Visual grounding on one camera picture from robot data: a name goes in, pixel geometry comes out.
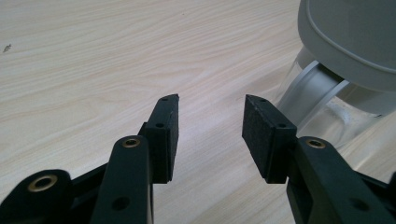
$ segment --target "table surface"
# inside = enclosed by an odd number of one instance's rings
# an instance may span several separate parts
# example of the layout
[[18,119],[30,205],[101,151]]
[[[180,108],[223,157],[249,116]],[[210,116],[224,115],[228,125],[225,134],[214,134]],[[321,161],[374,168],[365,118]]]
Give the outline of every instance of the table surface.
[[[246,94],[274,100],[302,43],[297,0],[0,3],[0,200],[26,176],[107,162],[156,101],[178,93],[174,180],[156,223],[293,223],[241,137]],[[396,170],[396,114],[340,149],[380,180]]]

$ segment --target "brass screw insert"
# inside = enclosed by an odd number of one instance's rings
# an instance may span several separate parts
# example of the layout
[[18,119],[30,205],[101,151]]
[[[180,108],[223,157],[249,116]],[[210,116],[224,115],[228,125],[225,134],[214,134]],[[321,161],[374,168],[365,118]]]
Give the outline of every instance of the brass screw insert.
[[58,181],[58,176],[56,175],[43,175],[34,180],[27,189],[31,192],[40,192],[51,188]]

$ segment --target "wooden table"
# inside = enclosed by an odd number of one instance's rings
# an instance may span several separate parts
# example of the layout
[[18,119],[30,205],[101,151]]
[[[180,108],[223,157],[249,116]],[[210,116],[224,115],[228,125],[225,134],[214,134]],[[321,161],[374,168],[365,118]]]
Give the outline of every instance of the wooden table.
[[[174,180],[156,223],[292,223],[241,137],[245,94],[269,100],[302,44],[297,0],[0,3],[0,199],[26,176],[77,177],[178,93]],[[383,181],[396,170],[396,114],[340,151]]]

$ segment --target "light wood grain surface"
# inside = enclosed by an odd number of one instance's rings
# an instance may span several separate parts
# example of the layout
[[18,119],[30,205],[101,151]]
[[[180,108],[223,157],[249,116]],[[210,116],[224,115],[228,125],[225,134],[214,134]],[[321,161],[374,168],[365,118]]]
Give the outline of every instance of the light wood grain surface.
[[[302,44],[297,0],[0,2],[0,200],[26,176],[77,177],[178,93],[174,180],[156,223],[293,223],[241,137],[245,94],[269,100]],[[340,151],[387,181],[396,115]]]

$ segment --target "screw hole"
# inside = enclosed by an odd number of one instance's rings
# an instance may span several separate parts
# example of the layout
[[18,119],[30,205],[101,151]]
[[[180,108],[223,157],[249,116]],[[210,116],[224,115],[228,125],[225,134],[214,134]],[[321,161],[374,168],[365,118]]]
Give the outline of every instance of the screw hole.
[[320,142],[319,140],[315,140],[315,139],[308,139],[306,140],[306,143],[311,146],[311,147],[315,147],[315,148],[325,148],[326,145],[322,142]]
[[137,147],[137,146],[139,146],[139,144],[140,144],[140,141],[138,139],[130,138],[130,139],[125,140],[122,143],[122,146],[123,147]]
[[115,211],[121,211],[127,208],[129,205],[129,198],[127,197],[120,197],[116,200],[114,200],[113,204],[111,205],[111,208]]
[[370,210],[370,206],[360,199],[350,198],[349,201],[358,210],[363,212]]

